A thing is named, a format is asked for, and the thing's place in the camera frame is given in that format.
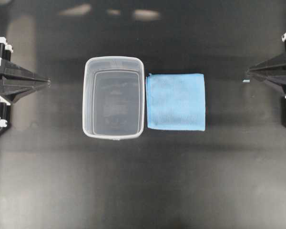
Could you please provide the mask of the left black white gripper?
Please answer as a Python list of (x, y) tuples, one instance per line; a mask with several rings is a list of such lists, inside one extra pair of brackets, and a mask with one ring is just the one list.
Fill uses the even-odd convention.
[(50, 86), (49, 78), (41, 77), (17, 64), (10, 62), (13, 47), (5, 37), (0, 37), (0, 135), (10, 127), (11, 103)]

